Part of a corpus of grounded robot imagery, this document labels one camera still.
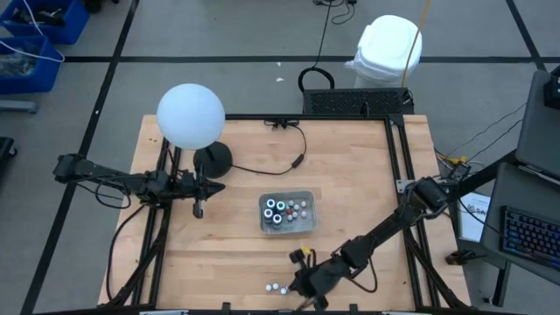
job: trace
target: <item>wooden table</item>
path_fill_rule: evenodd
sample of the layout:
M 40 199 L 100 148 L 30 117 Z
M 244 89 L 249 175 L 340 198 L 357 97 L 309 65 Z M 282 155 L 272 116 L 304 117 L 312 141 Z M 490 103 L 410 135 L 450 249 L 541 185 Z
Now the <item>wooden table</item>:
M 416 177 L 438 174 L 433 143 L 425 116 L 405 116 L 409 148 Z M 205 203 L 205 216 L 192 215 L 192 201 L 173 202 L 171 225 L 159 287 L 158 309 L 220 309 L 231 302 L 237 310 L 293 309 L 303 298 L 295 292 L 282 296 L 267 292 L 266 284 L 288 285 L 298 267 L 288 253 L 301 246 L 318 251 L 318 261 L 344 241 L 365 234 L 397 206 L 394 180 L 383 122 L 302 121 L 307 137 L 305 161 L 283 176 L 267 176 L 232 169 L 217 181 L 226 189 Z M 394 132 L 404 164 L 398 133 Z M 143 119 L 131 172 L 155 168 L 163 138 L 154 115 Z M 280 172 L 302 152 L 303 139 L 295 129 L 271 131 L 263 121 L 227 121 L 220 141 L 227 144 L 234 163 L 249 168 Z M 184 150 L 180 169 L 192 166 L 193 153 Z M 257 201 L 263 193 L 312 191 L 318 225 L 312 234 L 270 237 L 259 229 Z M 119 224 L 136 208 L 122 211 Z M 147 211 L 140 213 L 121 232 L 115 245 L 112 291 L 115 293 L 137 266 Z M 457 296 L 470 304 L 461 267 L 445 263 L 456 250 L 452 224 L 442 215 L 426 223 L 433 264 Z M 402 234 L 380 246 L 373 255 L 379 290 L 368 294 L 347 280 L 327 295 L 329 310 L 412 310 Z M 418 264 L 423 301 L 429 304 L 425 274 Z M 368 270 L 357 280 L 373 287 Z M 151 271 L 146 275 L 143 301 Z M 104 290 L 100 302 L 105 302 Z

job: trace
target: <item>blue bin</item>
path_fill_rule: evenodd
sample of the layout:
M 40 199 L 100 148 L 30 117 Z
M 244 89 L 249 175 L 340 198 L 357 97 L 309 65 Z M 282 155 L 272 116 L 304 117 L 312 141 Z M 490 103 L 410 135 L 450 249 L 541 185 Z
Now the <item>blue bin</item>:
M 30 36 L 19 38 L 0 38 L 10 47 L 25 47 L 25 43 L 41 47 L 41 56 L 60 60 L 62 57 L 49 43 L 45 36 Z M 0 45 L 0 54 L 13 53 L 10 49 Z M 20 94 L 34 92 L 48 92 L 53 89 L 54 80 L 59 72 L 60 63 L 56 61 L 37 59 L 33 71 L 28 75 L 0 76 L 0 94 Z
M 38 4 L 59 4 L 67 7 L 64 16 L 65 26 L 38 25 L 53 44 L 75 44 L 89 19 L 89 13 L 80 0 L 27 0 L 27 3 L 32 10 Z M 0 24 L 14 36 L 39 35 L 33 24 L 19 24 L 10 21 L 16 8 L 27 10 L 23 0 L 12 0 L 0 16 Z

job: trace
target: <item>black keyboard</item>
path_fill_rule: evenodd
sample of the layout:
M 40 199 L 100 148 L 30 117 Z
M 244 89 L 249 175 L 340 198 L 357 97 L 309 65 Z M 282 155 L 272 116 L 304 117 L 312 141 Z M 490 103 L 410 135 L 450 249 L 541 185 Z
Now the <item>black keyboard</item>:
M 560 224 L 504 206 L 501 227 L 501 251 L 560 270 Z

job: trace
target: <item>yellow cable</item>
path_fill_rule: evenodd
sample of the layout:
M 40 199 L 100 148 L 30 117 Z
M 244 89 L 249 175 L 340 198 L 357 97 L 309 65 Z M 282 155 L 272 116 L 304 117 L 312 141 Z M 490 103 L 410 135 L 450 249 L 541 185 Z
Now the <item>yellow cable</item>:
M 428 14 L 428 8 L 430 8 L 431 0 L 426 0 L 426 5 L 423 7 L 422 16 L 420 17 L 420 23 L 418 23 L 418 29 L 416 30 L 416 35 L 414 36 L 414 41 L 412 42 L 412 47 L 410 48 L 409 57 L 406 59 L 406 66 L 404 66 L 404 72 L 402 73 L 402 82 L 401 88 L 404 88 L 404 84 L 406 83 L 406 72 L 409 70 L 409 63 L 410 57 L 412 56 L 412 51 L 414 51 L 414 45 L 417 44 L 418 34 L 422 30 L 422 26 L 424 25 L 424 20 L 426 19 L 426 15 Z

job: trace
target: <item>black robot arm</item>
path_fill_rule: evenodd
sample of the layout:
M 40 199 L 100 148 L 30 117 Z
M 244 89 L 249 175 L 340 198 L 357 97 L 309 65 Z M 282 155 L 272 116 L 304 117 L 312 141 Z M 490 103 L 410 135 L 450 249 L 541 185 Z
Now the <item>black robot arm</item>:
M 206 200 L 225 188 L 204 176 L 200 167 L 195 174 L 188 170 L 178 171 L 177 178 L 171 178 L 165 171 L 146 171 L 128 174 L 95 164 L 78 154 L 59 156 L 54 169 L 54 179 L 60 183 L 79 183 L 89 181 L 101 186 L 115 188 L 126 195 L 134 194 L 140 203 L 150 207 L 176 199 L 195 199 L 192 214 L 202 218 L 200 201 Z
M 368 266 L 375 249 L 403 230 L 406 246 L 426 269 L 428 277 L 434 280 L 445 302 L 450 307 L 468 308 L 445 285 L 408 229 L 421 219 L 438 217 L 447 208 L 447 198 L 447 193 L 433 178 L 421 178 L 406 187 L 402 202 L 387 219 L 369 233 L 342 244 L 331 253 L 330 259 L 310 266 L 305 264 L 305 254 L 301 249 L 292 252 L 291 261 L 299 263 L 301 269 L 296 272 L 289 289 L 307 298 L 301 308 L 313 303 L 317 310 L 324 310 L 328 306 L 325 295 L 340 279 L 354 280 Z

